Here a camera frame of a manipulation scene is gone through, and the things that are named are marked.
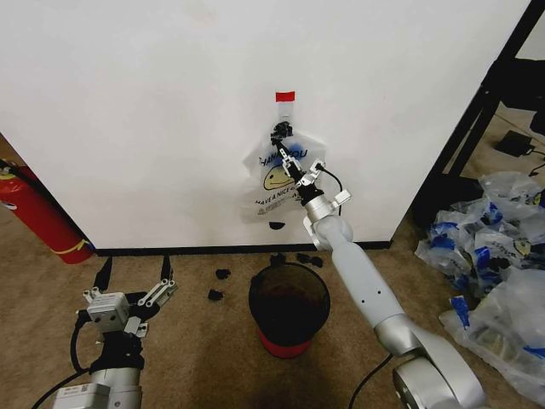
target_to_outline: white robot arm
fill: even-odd
[[[378,341],[394,356],[414,355],[393,371],[404,407],[473,409],[484,405],[485,393],[468,364],[445,339],[410,320],[372,261],[352,242],[348,223],[334,214],[351,194],[344,190],[329,201],[314,186],[324,163],[317,160],[305,173],[279,138],[273,137],[272,144],[283,159],[284,170],[294,178],[307,211],[303,225],[318,250],[332,251],[336,270]]]

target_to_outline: black cable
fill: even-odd
[[[341,183],[341,181],[339,180],[339,178],[337,176],[333,175],[331,172],[329,172],[327,169],[325,169],[325,167],[322,166],[321,164],[317,164],[316,169],[322,170],[323,172],[325,172],[329,176],[331,176],[333,179],[335,179],[337,181],[337,184],[339,185],[340,191],[342,192],[342,183]],[[342,211],[342,206],[339,206],[339,216],[341,215],[341,211]]]
[[[354,402],[356,401],[356,398],[358,397],[358,393],[359,391],[365,386],[365,384],[367,382],[369,382],[369,380],[377,373],[379,372],[384,366],[387,365],[387,363],[393,358],[393,355],[390,354],[389,356],[387,356],[385,358],[385,360],[383,362],[381,362],[380,364],[378,364],[375,369],[373,369],[373,371],[369,372],[369,374],[367,374],[366,377],[364,377],[364,380],[361,381],[358,385],[358,387],[356,388],[356,390],[354,390],[354,393],[352,394],[352,399],[350,400],[350,403],[348,404],[348,409],[352,409],[353,406],[354,406]]]
[[[76,373],[72,374],[71,376],[69,376],[68,378],[66,378],[66,379],[60,381],[59,383],[57,383],[53,388],[51,388],[45,394],[43,394],[43,396],[40,399],[38,399],[34,405],[32,405],[32,409],[38,409],[40,407],[40,405],[42,405],[57,390],[59,390],[60,388],[65,386],[67,383],[73,381],[77,377],[81,377],[84,373],[85,372],[76,372]]]
[[[532,169],[532,170],[530,171],[530,173],[528,174],[528,176],[529,176],[529,177],[532,177],[532,176],[539,175],[539,173],[537,173],[536,170],[541,169],[543,166],[545,166],[545,164],[540,164],[539,166],[535,167],[534,169]]]
[[[72,338],[70,338],[70,360],[72,361],[72,366],[76,372],[89,371],[89,368],[82,368],[81,365],[79,365],[79,360],[77,359],[77,336],[79,335],[79,330],[81,330],[83,325],[89,320],[90,319],[78,316],[76,324],[74,325],[74,331],[72,332]]]

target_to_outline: red fire extinguisher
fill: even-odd
[[[93,252],[85,238],[50,200],[29,184],[29,181],[39,183],[32,171],[22,166],[17,173],[26,176],[27,181],[12,173],[0,173],[0,203],[13,211],[64,262],[76,264],[91,257]]]

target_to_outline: black baseboard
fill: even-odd
[[[389,249],[392,241],[361,241],[357,242],[364,250]],[[98,256],[164,256],[189,254],[236,254],[236,253],[276,253],[289,251],[316,251],[309,244],[301,245],[226,245],[211,247],[164,247],[145,249],[95,249]]]

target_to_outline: smiley face print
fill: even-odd
[[[282,165],[279,165],[269,170],[269,173],[267,173],[267,176],[265,176],[265,180],[263,181],[263,187],[266,190],[273,190],[278,189],[279,187],[288,186],[293,181],[293,178],[286,174]]]

